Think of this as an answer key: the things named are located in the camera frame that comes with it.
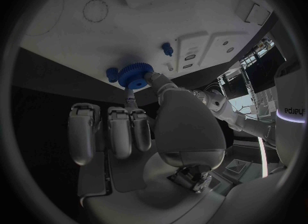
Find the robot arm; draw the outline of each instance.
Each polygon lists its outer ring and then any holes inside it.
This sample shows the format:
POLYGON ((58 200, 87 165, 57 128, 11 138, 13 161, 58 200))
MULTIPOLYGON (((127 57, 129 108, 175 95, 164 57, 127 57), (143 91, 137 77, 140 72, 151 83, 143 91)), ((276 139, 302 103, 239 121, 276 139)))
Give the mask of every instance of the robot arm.
POLYGON ((220 120, 228 123, 228 126, 237 131, 244 131, 256 137, 260 137, 272 146, 275 143, 275 123, 264 123, 259 120, 246 119, 240 112, 234 112, 229 100, 218 91, 194 90, 194 95, 199 98, 220 120))

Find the glowing light strip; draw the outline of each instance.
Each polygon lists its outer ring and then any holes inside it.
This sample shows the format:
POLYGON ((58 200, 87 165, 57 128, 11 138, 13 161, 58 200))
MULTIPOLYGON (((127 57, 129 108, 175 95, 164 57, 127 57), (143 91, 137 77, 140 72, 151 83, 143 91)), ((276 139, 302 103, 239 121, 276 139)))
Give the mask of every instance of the glowing light strip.
POLYGON ((261 159, 262 159, 262 178, 265 178, 268 176, 266 153, 262 138, 258 137, 258 140, 259 140, 261 159))
POLYGON ((288 118, 286 118, 284 116, 281 116, 281 114, 278 113, 278 110, 277 110, 276 114, 282 120, 286 120, 286 121, 290 121, 290 122, 294 122, 294 123, 305 123, 304 120, 293 120, 293 119, 288 119, 288 118))

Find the vent grille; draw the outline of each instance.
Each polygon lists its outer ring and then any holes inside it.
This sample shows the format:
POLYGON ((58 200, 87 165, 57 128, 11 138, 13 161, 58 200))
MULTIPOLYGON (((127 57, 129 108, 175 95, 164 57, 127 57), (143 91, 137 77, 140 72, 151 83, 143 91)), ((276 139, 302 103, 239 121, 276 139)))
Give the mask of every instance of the vent grille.
POLYGON ((246 161, 241 161, 241 160, 233 160, 227 167, 226 169, 239 174, 243 168, 246 165, 246 161))

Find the blue plastic part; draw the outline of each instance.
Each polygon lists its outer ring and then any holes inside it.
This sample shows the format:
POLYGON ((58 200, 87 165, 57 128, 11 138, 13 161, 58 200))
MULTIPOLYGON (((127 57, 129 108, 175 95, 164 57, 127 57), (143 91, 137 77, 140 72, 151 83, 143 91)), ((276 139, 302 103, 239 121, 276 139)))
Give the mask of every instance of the blue plastic part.
POLYGON ((144 75, 153 71, 153 67, 147 63, 126 66, 118 74, 119 84, 129 89, 140 89, 147 85, 144 75))
POLYGON ((118 81, 118 69, 117 68, 107 69, 106 75, 110 83, 115 83, 116 81, 118 81))
POLYGON ((172 56, 173 48, 170 46, 170 43, 164 43, 162 45, 162 49, 164 50, 165 55, 172 56))

